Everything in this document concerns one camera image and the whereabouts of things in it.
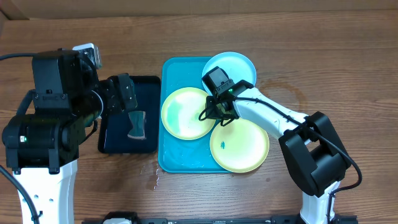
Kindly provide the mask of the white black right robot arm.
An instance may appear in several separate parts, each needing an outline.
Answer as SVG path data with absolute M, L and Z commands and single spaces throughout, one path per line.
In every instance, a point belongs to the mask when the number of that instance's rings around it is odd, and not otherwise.
M 338 223 L 333 211 L 335 194 L 354 162 L 328 116 L 292 111 L 264 96 L 253 84 L 234 82 L 220 67 L 202 81 L 210 91 L 200 120 L 218 119 L 226 126 L 242 118 L 275 137 L 288 172 L 303 192 L 302 223 Z

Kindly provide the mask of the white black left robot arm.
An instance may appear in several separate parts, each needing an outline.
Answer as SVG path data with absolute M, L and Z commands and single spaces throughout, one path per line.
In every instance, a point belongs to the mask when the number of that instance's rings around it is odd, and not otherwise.
M 31 53 L 34 89 L 2 132 L 1 173 L 19 193 L 24 223 L 73 223 L 79 147 L 98 119 L 132 111 L 131 77 L 98 78 L 95 46 Z

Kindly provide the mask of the green scrubbing sponge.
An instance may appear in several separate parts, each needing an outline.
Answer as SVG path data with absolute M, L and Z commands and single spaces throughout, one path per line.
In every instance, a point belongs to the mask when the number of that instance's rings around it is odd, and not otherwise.
M 131 130 L 127 136 L 131 139 L 143 140 L 146 138 L 145 134 L 145 123 L 146 123 L 146 112 L 145 111 L 131 111 L 128 113 L 130 122 L 132 124 Z

